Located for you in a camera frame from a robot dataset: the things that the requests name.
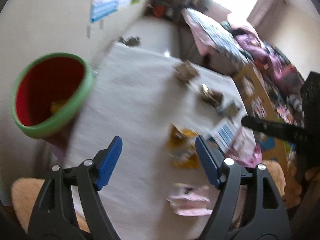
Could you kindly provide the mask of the yellow snack wrapper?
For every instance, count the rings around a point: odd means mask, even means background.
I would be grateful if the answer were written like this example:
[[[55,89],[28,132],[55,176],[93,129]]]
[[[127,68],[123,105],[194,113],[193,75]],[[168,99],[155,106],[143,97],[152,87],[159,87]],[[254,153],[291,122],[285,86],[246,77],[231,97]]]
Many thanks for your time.
[[[196,170],[200,160],[195,148],[195,140],[199,133],[187,127],[171,124],[167,147],[172,158],[172,165],[180,169]]]

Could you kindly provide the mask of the brown gold cigarette pack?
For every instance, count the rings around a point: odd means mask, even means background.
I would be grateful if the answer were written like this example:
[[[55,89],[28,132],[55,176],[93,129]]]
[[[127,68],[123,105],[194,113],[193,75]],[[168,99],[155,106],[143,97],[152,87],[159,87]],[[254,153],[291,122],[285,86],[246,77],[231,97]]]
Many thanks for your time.
[[[205,84],[202,84],[200,87],[200,97],[204,102],[213,107],[220,107],[223,101],[223,94],[221,92],[214,91]]]

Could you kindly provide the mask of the silver brown wrapper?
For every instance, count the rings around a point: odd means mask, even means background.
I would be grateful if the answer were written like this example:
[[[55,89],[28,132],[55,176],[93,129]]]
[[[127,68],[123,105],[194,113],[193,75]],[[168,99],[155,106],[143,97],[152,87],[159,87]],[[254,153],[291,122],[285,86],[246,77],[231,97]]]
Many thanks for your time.
[[[199,71],[191,64],[190,61],[184,61],[174,67],[175,77],[182,85],[187,85],[189,82],[200,75]]]

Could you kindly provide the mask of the orange plush cushion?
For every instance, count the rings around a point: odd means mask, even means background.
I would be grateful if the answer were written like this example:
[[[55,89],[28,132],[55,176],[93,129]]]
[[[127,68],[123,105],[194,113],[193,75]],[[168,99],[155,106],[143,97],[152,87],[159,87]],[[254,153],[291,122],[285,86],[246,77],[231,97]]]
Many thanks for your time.
[[[19,178],[11,187],[13,208],[22,229],[26,233],[29,232],[31,214],[44,181],[44,179],[36,178]],[[78,212],[76,212],[76,221],[82,231],[90,233],[85,218]],[[40,226],[43,227],[45,224],[50,228],[50,231],[56,226],[56,223],[50,218],[42,219]]]

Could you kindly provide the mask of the pink plastic bag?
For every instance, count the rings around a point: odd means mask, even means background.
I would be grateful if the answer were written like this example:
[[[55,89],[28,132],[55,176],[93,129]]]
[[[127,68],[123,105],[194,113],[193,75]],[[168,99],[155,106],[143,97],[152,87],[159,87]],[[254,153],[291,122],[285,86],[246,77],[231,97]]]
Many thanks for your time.
[[[240,128],[231,143],[226,158],[233,159],[237,164],[255,168],[262,162],[262,152],[255,140],[250,137],[248,129]]]

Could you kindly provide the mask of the pink paper wrapper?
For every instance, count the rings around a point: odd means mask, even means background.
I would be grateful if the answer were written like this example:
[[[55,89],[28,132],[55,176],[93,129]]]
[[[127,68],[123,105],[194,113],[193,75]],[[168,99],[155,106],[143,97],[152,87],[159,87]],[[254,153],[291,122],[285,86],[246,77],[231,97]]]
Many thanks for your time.
[[[208,186],[174,183],[167,196],[167,201],[174,213],[180,216],[201,217],[212,214],[212,210],[209,209]]]

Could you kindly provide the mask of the blue white milk carton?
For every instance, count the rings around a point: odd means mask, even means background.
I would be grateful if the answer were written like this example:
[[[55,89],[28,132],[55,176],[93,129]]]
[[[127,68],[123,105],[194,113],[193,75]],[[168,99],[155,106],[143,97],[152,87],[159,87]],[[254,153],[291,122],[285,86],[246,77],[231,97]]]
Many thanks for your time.
[[[224,118],[210,131],[207,142],[210,147],[216,148],[222,154],[225,154],[228,152],[237,132],[238,128],[233,122],[228,118]]]

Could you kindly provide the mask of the silver foil wrapper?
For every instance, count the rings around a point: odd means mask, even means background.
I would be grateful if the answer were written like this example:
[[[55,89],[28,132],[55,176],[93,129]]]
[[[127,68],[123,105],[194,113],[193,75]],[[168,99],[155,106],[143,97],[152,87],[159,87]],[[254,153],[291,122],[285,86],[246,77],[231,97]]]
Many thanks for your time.
[[[233,118],[233,117],[237,116],[240,109],[241,109],[240,105],[238,105],[234,101],[231,101],[228,105],[220,106],[216,110],[219,115],[225,116],[227,118]]]

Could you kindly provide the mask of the wooden toy rack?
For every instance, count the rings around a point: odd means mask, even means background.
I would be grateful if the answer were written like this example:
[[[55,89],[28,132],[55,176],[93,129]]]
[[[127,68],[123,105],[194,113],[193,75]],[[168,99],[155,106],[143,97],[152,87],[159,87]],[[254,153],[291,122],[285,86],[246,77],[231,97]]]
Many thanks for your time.
[[[259,70],[248,64],[233,76],[233,81],[244,102],[249,116],[254,116],[267,121],[283,122],[274,103],[269,98],[264,80]],[[263,159],[277,161],[284,173],[289,168],[290,144],[283,140],[269,137],[262,132],[254,132],[257,143],[260,144]]]

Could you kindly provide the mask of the red bin green rim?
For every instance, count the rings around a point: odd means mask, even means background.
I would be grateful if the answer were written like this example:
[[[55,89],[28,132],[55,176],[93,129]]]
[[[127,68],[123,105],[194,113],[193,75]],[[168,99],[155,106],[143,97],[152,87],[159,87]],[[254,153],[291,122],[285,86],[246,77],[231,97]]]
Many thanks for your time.
[[[11,114],[28,137],[59,133],[79,113],[93,86],[91,66],[78,55],[51,53],[28,64],[11,93]]]

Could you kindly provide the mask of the bed with plaid blanket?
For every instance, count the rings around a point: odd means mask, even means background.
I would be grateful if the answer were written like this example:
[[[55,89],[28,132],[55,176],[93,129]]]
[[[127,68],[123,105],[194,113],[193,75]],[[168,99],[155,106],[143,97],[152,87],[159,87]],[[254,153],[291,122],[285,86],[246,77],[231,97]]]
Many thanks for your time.
[[[219,54],[219,63],[210,63],[213,71],[234,76],[251,64],[264,81],[277,87],[280,98],[276,105],[286,104],[296,121],[304,120],[300,96],[303,79],[298,70],[284,61],[276,51],[263,43],[255,32],[244,29],[228,31],[207,15],[192,8],[182,10],[183,18],[193,35],[202,57]]]

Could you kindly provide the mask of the pair of grey shoes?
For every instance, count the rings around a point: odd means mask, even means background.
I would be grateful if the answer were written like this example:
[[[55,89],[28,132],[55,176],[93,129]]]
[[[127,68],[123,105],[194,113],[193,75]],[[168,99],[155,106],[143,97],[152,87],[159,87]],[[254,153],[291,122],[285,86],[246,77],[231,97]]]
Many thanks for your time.
[[[137,47],[137,46],[140,46],[140,37],[137,36],[137,37],[129,37],[129,38],[123,38],[123,37],[120,37],[118,39],[118,42],[128,46],[128,47]]]

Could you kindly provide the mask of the red bucket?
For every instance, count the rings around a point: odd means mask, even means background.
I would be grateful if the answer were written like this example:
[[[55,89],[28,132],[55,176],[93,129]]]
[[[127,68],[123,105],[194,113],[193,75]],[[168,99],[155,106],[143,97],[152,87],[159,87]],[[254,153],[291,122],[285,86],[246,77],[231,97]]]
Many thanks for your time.
[[[156,18],[162,18],[165,14],[165,10],[166,8],[164,6],[157,4],[153,7],[153,15]]]

